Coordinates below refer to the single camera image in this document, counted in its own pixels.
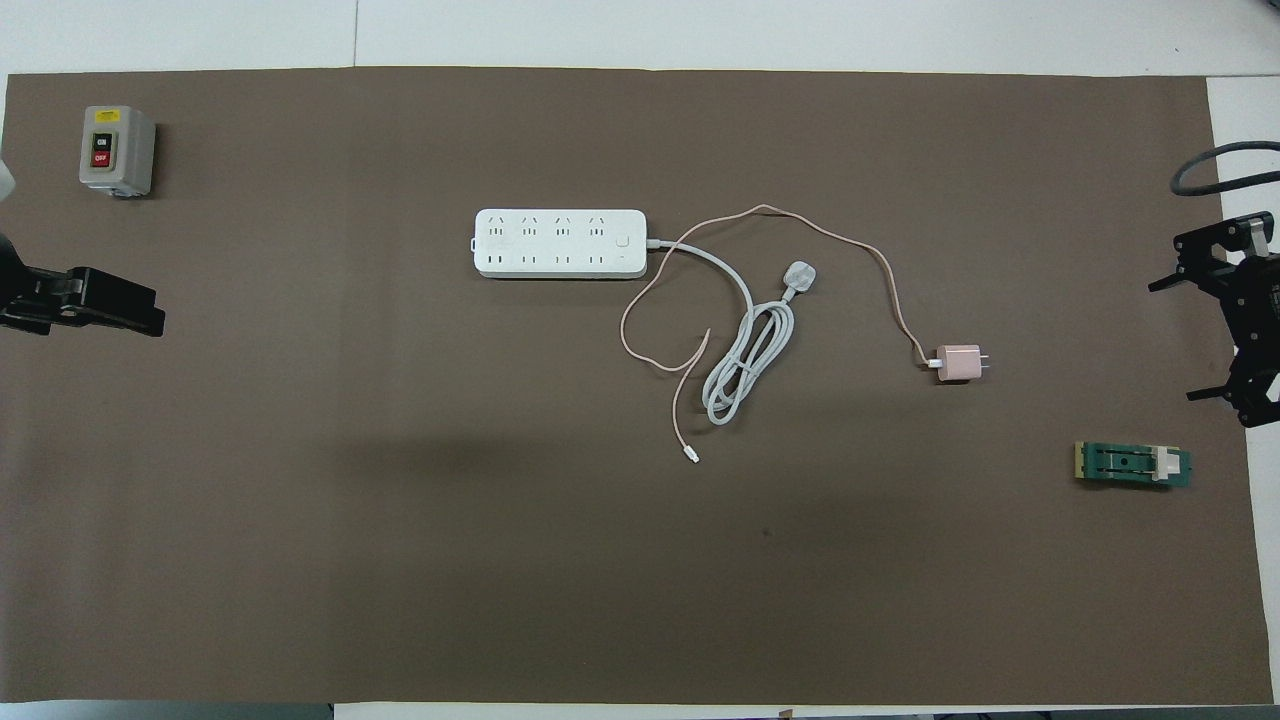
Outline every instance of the cable connector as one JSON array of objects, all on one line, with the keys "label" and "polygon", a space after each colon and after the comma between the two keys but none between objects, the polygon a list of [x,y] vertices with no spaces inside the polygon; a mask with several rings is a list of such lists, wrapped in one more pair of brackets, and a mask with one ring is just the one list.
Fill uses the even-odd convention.
[{"label": "cable connector", "polygon": [[982,372],[987,369],[982,364],[986,359],[977,345],[942,345],[938,346],[937,357],[929,360],[927,366],[938,372],[941,382],[968,382],[982,377]]},{"label": "cable connector", "polygon": [[782,282],[786,283],[787,290],[782,293],[783,302],[791,302],[791,299],[796,296],[797,292],[805,292],[813,287],[813,281],[818,277],[818,270],[813,269],[813,265],[805,263],[804,260],[796,260],[791,263],[786,273],[782,273]]}]

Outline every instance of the charging cable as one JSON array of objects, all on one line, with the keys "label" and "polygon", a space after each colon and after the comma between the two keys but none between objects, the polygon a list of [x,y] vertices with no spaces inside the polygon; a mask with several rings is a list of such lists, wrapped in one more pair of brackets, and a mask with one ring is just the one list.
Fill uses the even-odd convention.
[{"label": "charging cable", "polygon": [[[881,252],[873,245],[868,245],[865,242],[859,242],[856,240],[836,234],[828,229],[819,227],[817,223],[805,218],[804,215],[800,215],[797,213],[791,213],[788,210],[781,210],[778,208],[774,208],[773,205],[765,205],[765,204],[756,205],[750,210],[736,213],[733,215],[724,215],[721,218],[712,218],[709,220],[703,220],[695,224],[694,227],[689,228],[687,231],[685,231],[685,233],[681,234],[680,238],[676,240],[675,242],[663,240],[650,240],[648,241],[649,249],[666,250],[666,252],[663,254],[662,263],[658,264],[658,270],[654,273],[653,279],[650,279],[648,284],[645,284],[640,290],[640,292],[637,292],[636,296],[631,299],[631,302],[628,302],[626,309],[622,311],[622,319],[618,323],[618,336],[622,340],[622,347],[627,351],[628,355],[631,355],[636,360],[641,360],[644,363],[653,365],[654,368],[658,368],[659,370],[666,370],[668,373],[682,373],[680,377],[680,382],[676,384],[676,392],[671,398],[671,424],[672,428],[675,429],[676,441],[680,443],[681,450],[685,452],[685,456],[694,462],[699,461],[698,452],[695,452],[694,448],[690,447],[687,442],[685,442],[685,437],[680,432],[680,421],[677,420],[676,416],[676,407],[680,398],[680,392],[684,389],[685,382],[689,379],[690,373],[692,373],[694,365],[696,365],[699,360],[701,360],[703,354],[707,351],[707,343],[710,341],[712,331],[710,328],[707,328],[707,332],[703,333],[703,340],[699,343],[698,350],[695,350],[694,354],[687,360],[685,360],[680,365],[668,366],[654,360],[653,357],[649,357],[648,355],[641,355],[635,350],[632,350],[631,343],[627,342],[627,316],[631,314],[631,310],[635,307],[636,302],[639,302],[640,299],[644,297],[645,293],[649,292],[653,288],[653,286],[658,283],[658,279],[662,277],[663,269],[666,269],[667,266],[667,261],[671,260],[671,256],[672,254],[675,254],[676,250],[681,250],[696,255],[699,258],[703,258],[704,260],[708,260],[709,263],[724,270],[737,284],[739,290],[742,291],[742,299],[746,302],[746,313],[742,315],[741,323],[739,323],[737,337],[733,340],[733,345],[730,346],[728,352],[726,352],[724,357],[722,357],[721,361],[717,363],[710,375],[707,377],[707,382],[703,384],[703,405],[707,407],[707,416],[708,419],[710,419],[712,423],[717,425],[723,425],[730,420],[732,420],[733,416],[737,414],[739,406],[746,398],[746,395],[751,391],[751,387],[755,384],[755,380],[759,379],[760,373],[763,373],[764,369],[768,368],[768,365],[778,357],[783,347],[786,347],[787,341],[791,338],[791,332],[795,328],[795,315],[792,314],[790,305],[791,299],[795,297],[796,293],[809,290],[809,287],[813,284],[814,278],[817,277],[817,270],[814,270],[813,266],[800,261],[792,263],[791,266],[787,269],[786,275],[783,275],[783,282],[787,284],[787,290],[786,292],[783,292],[782,299],[756,305],[751,300],[751,292],[750,290],[748,290],[746,283],[742,282],[741,275],[739,275],[733,270],[733,268],[728,266],[728,264],[726,264],[723,260],[716,258],[714,255],[707,252],[705,250],[685,245],[685,241],[691,234],[694,234],[701,228],[705,228],[707,225],[713,225],[717,223],[724,223],[730,220],[737,220],[754,214],[782,215],[792,218],[800,220],[805,225],[809,225],[809,228],[827,237],[838,240],[841,242],[846,242],[849,245],[852,245],[855,247],[859,247],[869,252],[872,258],[874,258],[876,261],[879,264],[881,270],[884,273],[884,283],[888,286],[890,291],[890,302],[893,311],[893,320],[897,323],[899,329],[902,331],[902,334],[906,336],[909,341],[911,341],[911,347],[915,350],[915,355],[919,359],[920,365],[931,366],[931,361],[924,355],[924,348],[920,346],[920,341],[915,338],[915,334],[911,333],[910,328],[908,328],[906,325],[906,320],[902,318],[902,306],[897,296],[897,283],[893,279],[893,269],[890,266],[888,259],[884,258],[884,254]],[[755,343],[751,343],[751,336],[755,328],[755,323],[762,316],[765,318],[764,327],[762,328],[760,334],[756,338]]]}]

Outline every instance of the gray switch box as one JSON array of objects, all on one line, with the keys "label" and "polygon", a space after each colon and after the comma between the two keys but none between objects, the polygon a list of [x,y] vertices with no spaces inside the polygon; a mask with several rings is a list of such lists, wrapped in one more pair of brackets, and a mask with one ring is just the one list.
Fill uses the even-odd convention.
[{"label": "gray switch box", "polygon": [[81,182],[116,197],[151,192],[151,161],[156,126],[140,110],[125,105],[84,109],[81,137]]}]

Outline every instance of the switch box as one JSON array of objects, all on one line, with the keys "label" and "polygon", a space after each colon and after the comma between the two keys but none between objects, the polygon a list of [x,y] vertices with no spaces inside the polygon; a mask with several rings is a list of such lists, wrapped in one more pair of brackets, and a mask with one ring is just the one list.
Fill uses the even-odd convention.
[{"label": "switch box", "polygon": [[84,110],[79,179],[86,187],[115,197],[151,192],[156,126],[125,105],[93,105]]},{"label": "switch box", "polygon": [[489,209],[476,214],[471,252],[486,278],[639,278],[645,234],[640,210]]}]

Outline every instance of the power strip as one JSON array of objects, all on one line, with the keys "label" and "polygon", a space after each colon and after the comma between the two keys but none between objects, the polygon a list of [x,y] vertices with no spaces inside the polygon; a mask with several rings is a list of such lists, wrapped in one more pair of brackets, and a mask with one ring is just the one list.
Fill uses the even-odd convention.
[{"label": "power strip", "polygon": [[471,252],[486,278],[639,278],[646,229],[640,210],[486,209]]}]

